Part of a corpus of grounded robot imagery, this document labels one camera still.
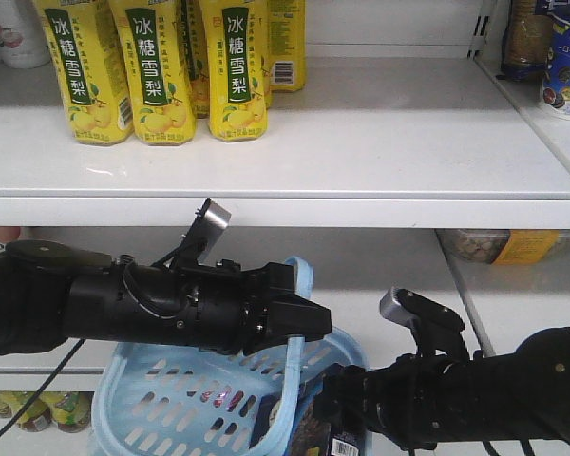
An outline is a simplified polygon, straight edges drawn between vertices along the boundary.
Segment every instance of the store shelf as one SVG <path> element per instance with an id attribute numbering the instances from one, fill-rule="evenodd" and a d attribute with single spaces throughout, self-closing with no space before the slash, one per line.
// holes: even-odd
<path id="1" fill-rule="evenodd" d="M 545 328 L 570 326 L 570 253 L 532 266 L 490 266 L 451 258 L 462 297 L 484 350 L 506 354 Z M 537 454 L 570 456 L 563 442 L 532 442 Z M 481 454 L 478 444 L 463 444 Z M 519 443 L 497 445 L 501 454 L 522 456 Z"/>
<path id="2" fill-rule="evenodd" d="M 178 226 L 212 197 L 239 226 L 570 228 L 570 175 L 467 59 L 312 59 L 270 119 L 84 146 L 50 66 L 0 67 L 0 224 Z"/>
<path id="3" fill-rule="evenodd" d="M 480 61 L 479 64 L 570 172 L 570 121 L 557 119 L 539 109 L 540 82 L 514 83 L 499 80 L 496 79 L 501 74 L 498 62 Z"/>

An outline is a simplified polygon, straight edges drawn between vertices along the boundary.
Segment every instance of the barcode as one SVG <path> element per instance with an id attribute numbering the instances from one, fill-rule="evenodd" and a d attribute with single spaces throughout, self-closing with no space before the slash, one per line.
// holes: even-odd
<path id="1" fill-rule="evenodd" d="M 341 440 L 332 440 L 332 456 L 359 456 L 359 450 L 356 446 L 342 442 Z"/>
<path id="2" fill-rule="evenodd" d="M 273 84 L 293 86 L 294 82 L 294 62 L 275 62 L 273 67 Z"/>
<path id="3" fill-rule="evenodd" d="M 131 117 L 133 116 L 133 112 L 131 111 L 131 103 L 129 102 L 128 98 L 123 98 L 123 100 L 118 105 L 118 111 L 121 115 L 120 124 L 125 126 L 131 122 Z"/>

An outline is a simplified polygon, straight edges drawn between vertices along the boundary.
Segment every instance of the plastic shopping basket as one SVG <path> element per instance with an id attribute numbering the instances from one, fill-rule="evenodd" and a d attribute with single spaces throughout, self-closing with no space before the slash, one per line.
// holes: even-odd
<path id="1" fill-rule="evenodd" d="M 309 297 L 312 269 L 297 266 L 296 292 Z M 367 366 L 356 342 L 334 328 L 321 341 L 291 338 L 250 356 L 121 343 L 93 398 L 94 456 L 281 456 L 299 386 L 333 363 Z M 275 420 L 249 448 L 262 397 L 280 396 Z"/>

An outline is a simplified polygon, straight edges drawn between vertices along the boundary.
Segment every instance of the basket handle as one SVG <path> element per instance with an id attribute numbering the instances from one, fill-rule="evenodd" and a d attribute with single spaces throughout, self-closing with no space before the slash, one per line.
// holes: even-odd
<path id="1" fill-rule="evenodd" d="M 313 290 L 313 267 L 299 256 L 290 256 L 285 260 L 285 264 L 294 266 L 295 293 L 300 297 L 309 299 Z M 244 456 L 282 456 L 285 453 L 294 428 L 304 342 L 304 337 L 300 336 L 290 337 L 287 341 L 283 394 L 275 421 L 264 438 L 250 448 Z M 289 406 L 291 404 L 293 404 L 292 407 L 283 407 L 283 405 Z"/>

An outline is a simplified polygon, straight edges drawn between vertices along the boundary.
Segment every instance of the green label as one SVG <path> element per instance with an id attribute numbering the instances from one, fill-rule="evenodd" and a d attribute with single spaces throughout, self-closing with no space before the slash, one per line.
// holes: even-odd
<path id="1" fill-rule="evenodd" d="M 153 9 L 126 10 L 142 77 L 143 102 L 146 105 L 168 104 L 161 70 L 161 52 L 156 31 L 156 13 Z"/>
<path id="2" fill-rule="evenodd" d="M 61 61 L 66 74 L 70 100 L 76 105 L 90 105 L 91 96 L 86 86 L 85 73 L 74 39 L 74 31 L 67 11 L 63 9 L 45 9 L 50 28 L 59 47 Z"/>
<path id="3" fill-rule="evenodd" d="M 225 47 L 228 63 L 228 101 L 251 101 L 249 68 L 247 64 L 247 27 L 249 9 L 225 8 L 222 10 Z"/>
<path id="4" fill-rule="evenodd" d="M 192 16 L 190 11 L 193 8 L 192 0 L 183 0 L 181 2 L 181 23 L 183 24 L 183 50 L 185 53 L 186 64 L 188 65 L 188 76 L 190 81 L 195 81 L 199 77 L 197 72 L 196 59 L 194 58 L 194 47 L 192 43 L 192 21 L 196 20 L 194 12 Z"/>

